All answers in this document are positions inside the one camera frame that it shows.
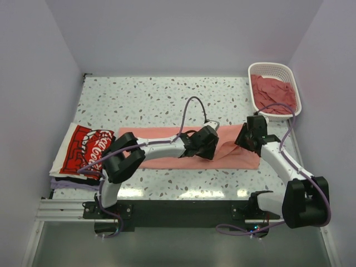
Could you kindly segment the salmon pink t shirt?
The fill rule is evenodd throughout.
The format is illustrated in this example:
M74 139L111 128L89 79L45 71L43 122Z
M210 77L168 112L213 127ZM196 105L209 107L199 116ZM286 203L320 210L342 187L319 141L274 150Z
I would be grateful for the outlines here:
M148 160L140 165L141 169L244 169L256 170L260 164L259 156L235 144L235 140L242 129L240 125L221 126L217 131L219 141L212 160L198 156L184 158L160 158ZM132 132L135 137L159 139L177 134L178 127L122 127L118 130L118 137L126 132Z

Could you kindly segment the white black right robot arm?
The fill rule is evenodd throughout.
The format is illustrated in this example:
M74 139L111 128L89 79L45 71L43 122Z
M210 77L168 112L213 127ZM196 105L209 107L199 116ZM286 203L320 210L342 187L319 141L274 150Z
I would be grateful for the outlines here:
M304 169L285 150L282 140L268 134L264 116L247 117L235 144L256 153L268 163L285 185L285 192L271 190L251 193L248 213L259 219L267 212L279 215L288 227L323 227L331 221L329 184L322 176Z

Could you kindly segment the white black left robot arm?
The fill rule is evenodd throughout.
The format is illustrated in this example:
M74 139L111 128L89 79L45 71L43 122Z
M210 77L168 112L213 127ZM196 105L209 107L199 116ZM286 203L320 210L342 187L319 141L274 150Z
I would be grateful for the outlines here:
M179 132L164 139L142 139L132 132L123 134L102 155L104 182L100 185L96 212L102 218L115 213L121 184L146 161L193 156L212 160L219 140L218 129L218 122L208 121L197 131Z

